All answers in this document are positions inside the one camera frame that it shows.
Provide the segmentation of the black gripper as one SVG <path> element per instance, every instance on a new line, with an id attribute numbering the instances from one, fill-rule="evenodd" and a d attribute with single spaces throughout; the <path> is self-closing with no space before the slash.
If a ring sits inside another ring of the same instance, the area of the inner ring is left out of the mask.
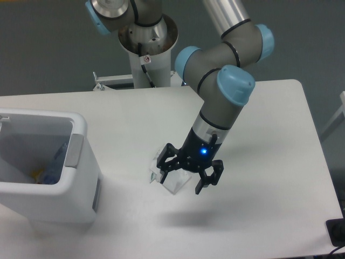
<path id="1" fill-rule="evenodd" d="M 196 195 L 208 185 L 217 185 L 224 170 L 223 161 L 214 160 L 221 146 L 217 140 L 218 134 L 215 131 L 211 132 L 208 140 L 203 140 L 191 129 L 182 148 L 176 149 L 171 143 L 167 143 L 156 163 L 161 174 L 160 183 L 164 183 L 169 172 L 183 168 L 199 173 L 200 180 L 195 187 Z M 213 168 L 213 172 L 207 175 L 206 169 L 210 167 Z"/>

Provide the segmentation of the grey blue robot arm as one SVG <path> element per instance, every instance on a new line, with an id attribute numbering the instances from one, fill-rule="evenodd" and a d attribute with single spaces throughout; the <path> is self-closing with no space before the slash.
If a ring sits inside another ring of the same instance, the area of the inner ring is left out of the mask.
<path id="1" fill-rule="evenodd" d="M 271 30 L 252 23 L 241 1 L 204 1 L 221 42 L 209 50 L 184 48 L 171 60 L 178 31 L 161 1 L 87 1 L 85 6 L 102 35 L 117 32 L 129 54 L 135 88 L 170 85 L 171 71 L 204 101 L 181 148 L 166 144 L 157 159 L 160 182 L 183 169 L 200 177 L 195 192 L 216 185 L 224 170 L 215 155 L 255 87 L 244 67 L 274 50 Z"/>

